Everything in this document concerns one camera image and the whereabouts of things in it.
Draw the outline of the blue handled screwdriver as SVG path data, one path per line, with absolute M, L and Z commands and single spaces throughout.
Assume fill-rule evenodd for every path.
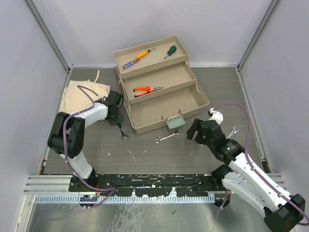
M 128 62 L 127 64 L 123 65 L 123 69 L 126 70 L 128 69 L 129 67 L 133 66 L 134 64 L 136 64 L 140 59 L 139 58 L 136 58 L 130 62 Z

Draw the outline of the brown translucent toolbox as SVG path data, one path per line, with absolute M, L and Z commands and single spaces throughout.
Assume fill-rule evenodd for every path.
M 176 52 L 164 59 L 171 46 Z M 123 65 L 136 55 L 156 47 L 136 64 L 124 70 Z M 189 54 L 177 36 L 115 51 L 113 53 L 125 96 L 125 108 L 137 134 L 168 126 L 170 129 L 185 124 L 185 119 L 201 113 L 210 101 L 189 67 Z M 163 89 L 135 98 L 138 87 Z

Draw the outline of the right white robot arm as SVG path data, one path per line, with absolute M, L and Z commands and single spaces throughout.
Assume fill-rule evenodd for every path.
M 223 164 L 211 173 L 216 190 L 230 190 L 250 204 L 272 232 L 289 232 L 305 218 L 306 201 L 292 195 L 269 177 L 235 140 L 221 130 L 223 115 L 209 111 L 206 121 L 196 118 L 186 132 L 187 139 L 209 148 Z

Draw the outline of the yellow handled tool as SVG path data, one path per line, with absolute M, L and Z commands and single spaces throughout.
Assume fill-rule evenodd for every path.
M 156 47 L 151 48 L 151 49 L 147 49 L 147 50 L 145 50 L 145 51 L 143 51 L 143 52 L 137 54 L 137 55 L 136 55 L 136 59 L 137 59 L 137 60 L 141 59 L 142 57 L 144 57 L 145 55 L 149 54 L 151 51 L 153 51 L 153 50 L 155 50 L 155 49 L 156 49 Z

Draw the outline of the orange handled pliers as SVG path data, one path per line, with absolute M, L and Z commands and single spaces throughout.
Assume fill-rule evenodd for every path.
M 140 96 L 143 96 L 143 95 L 146 95 L 148 93 L 152 93 L 152 92 L 155 92 L 155 91 L 158 91 L 158 90 L 161 90 L 161 89 L 163 89 L 163 87 L 151 87 L 151 86 L 138 87 L 138 88 L 133 89 L 133 91 L 134 92 L 143 91 L 143 93 L 135 94 L 134 97 L 137 98 L 137 97 L 140 97 Z

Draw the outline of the large silver wrench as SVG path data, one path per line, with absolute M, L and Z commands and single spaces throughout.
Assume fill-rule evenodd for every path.
M 120 130 L 120 133 L 121 133 L 121 140 L 123 142 L 126 142 L 128 140 L 128 135 L 123 130 L 121 123 L 117 123 L 117 126 L 118 126 L 118 128 Z

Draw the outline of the silver wrench near right arm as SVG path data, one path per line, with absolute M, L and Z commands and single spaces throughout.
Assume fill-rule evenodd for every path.
M 236 134 L 236 133 L 238 133 L 239 132 L 239 130 L 237 129 L 237 127 L 236 126 L 234 126 L 233 128 L 232 128 L 232 131 L 228 134 L 228 136 L 226 137 L 227 139 L 230 139 L 234 134 Z

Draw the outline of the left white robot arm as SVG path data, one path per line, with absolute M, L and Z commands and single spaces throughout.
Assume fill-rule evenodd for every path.
M 128 139 L 121 125 L 123 116 L 119 111 L 123 102 L 124 96 L 112 90 L 106 97 L 92 101 L 92 105 L 86 109 L 72 114 L 60 112 L 55 117 L 48 147 L 63 157 L 73 177 L 85 191 L 98 189 L 96 172 L 83 153 L 85 129 L 105 119 L 109 124 L 118 126 L 123 141 Z

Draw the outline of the green handled screwdriver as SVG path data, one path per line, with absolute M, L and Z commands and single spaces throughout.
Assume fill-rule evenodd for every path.
M 167 51 L 167 54 L 165 55 L 164 59 L 173 55 L 176 52 L 176 50 L 177 50 L 177 47 L 175 45 L 171 46 L 169 50 Z

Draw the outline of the small silver wrench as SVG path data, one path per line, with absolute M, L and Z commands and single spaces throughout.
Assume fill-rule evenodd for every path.
M 170 134 L 167 134 L 165 136 L 157 137 L 154 140 L 155 140 L 156 143 L 160 143 L 161 141 L 163 141 L 163 140 L 165 140 L 167 138 L 170 138 L 170 137 L 172 137 L 174 135 L 180 135 L 180 134 L 181 134 L 181 130 L 176 130 L 176 131 L 174 131 L 174 132 L 172 132 Z

